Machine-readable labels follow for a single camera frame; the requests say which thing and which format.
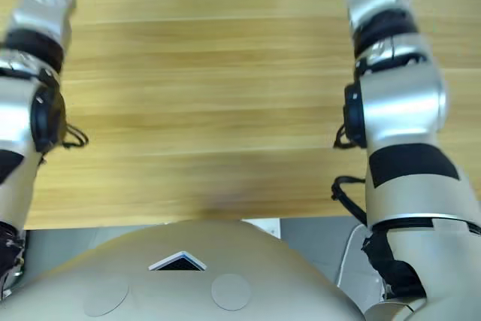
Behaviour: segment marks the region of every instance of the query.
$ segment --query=black joint cover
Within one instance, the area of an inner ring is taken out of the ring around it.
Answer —
[[[31,54],[46,62],[57,73],[62,70],[64,60],[62,47],[42,33],[28,29],[14,30],[7,34],[2,47]]]
[[[401,34],[419,33],[414,19],[406,11],[390,9],[374,16],[354,34],[354,54],[357,58],[371,45]]]

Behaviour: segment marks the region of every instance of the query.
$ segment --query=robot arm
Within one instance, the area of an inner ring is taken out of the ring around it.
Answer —
[[[59,74],[73,7],[74,0],[20,0],[0,47],[0,290],[19,262],[38,167],[65,137]]]
[[[481,207],[437,142],[448,113],[443,75],[409,0],[346,1],[355,81],[345,92],[344,126],[352,144],[368,152],[373,234],[364,251],[389,285],[388,296],[417,309],[419,319],[473,319]],[[379,313],[386,305],[368,319],[386,319]]]

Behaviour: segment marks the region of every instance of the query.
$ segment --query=black cable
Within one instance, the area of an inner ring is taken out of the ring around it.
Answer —
[[[332,184],[332,199],[334,201],[339,201],[360,223],[367,226],[368,216],[366,212],[360,208],[356,203],[352,201],[351,198],[340,188],[341,184],[348,183],[366,183],[366,180],[350,176],[340,176],[334,180]]]
[[[75,138],[75,142],[64,141],[62,146],[66,149],[70,148],[84,148],[86,147],[90,139],[89,137],[79,128],[73,126],[72,124],[67,124],[67,134]]]
[[[343,124],[336,133],[336,140],[334,141],[334,148],[339,150],[350,150],[351,148],[355,148],[356,145],[349,141],[349,143],[343,142],[343,137],[346,135],[346,126]]]

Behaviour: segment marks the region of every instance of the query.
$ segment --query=black band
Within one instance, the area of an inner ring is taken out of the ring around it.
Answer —
[[[386,220],[375,224],[372,227],[372,232],[387,232],[391,229],[433,229],[433,220],[452,220],[458,222],[464,222],[469,228],[469,232],[475,235],[481,235],[481,227],[475,225],[472,222],[464,220],[454,220],[451,218],[442,217],[408,217],[408,218],[397,218],[395,220]]]
[[[64,59],[62,47],[42,33],[28,29],[14,30],[7,34],[2,47],[31,54],[46,62],[57,73],[62,70]]]
[[[382,148],[369,157],[374,188],[413,174],[437,174],[459,180],[456,167],[430,144],[399,144]]]
[[[0,185],[22,164],[24,157],[10,150],[0,150]]]
[[[413,17],[403,10],[388,10],[374,16],[354,33],[354,54],[359,57],[371,45],[401,34],[419,33]]]

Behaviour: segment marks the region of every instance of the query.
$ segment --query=white cable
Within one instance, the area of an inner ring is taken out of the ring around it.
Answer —
[[[351,234],[349,235],[349,238],[347,238],[346,242],[346,248],[344,248],[344,253],[343,253],[343,258],[340,261],[340,266],[339,266],[339,271],[337,273],[337,279],[336,279],[336,286],[340,287],[340,282],[343,279],[343,273],[344,273],[344,265],[346,264],[347,260],[347,253],[349,252],[349,248],[351,247],[352,239],[354,238],[354,234],[357,232],[358,229],[362,228],[365,226],[361,223],[354,227],[351,231]]]

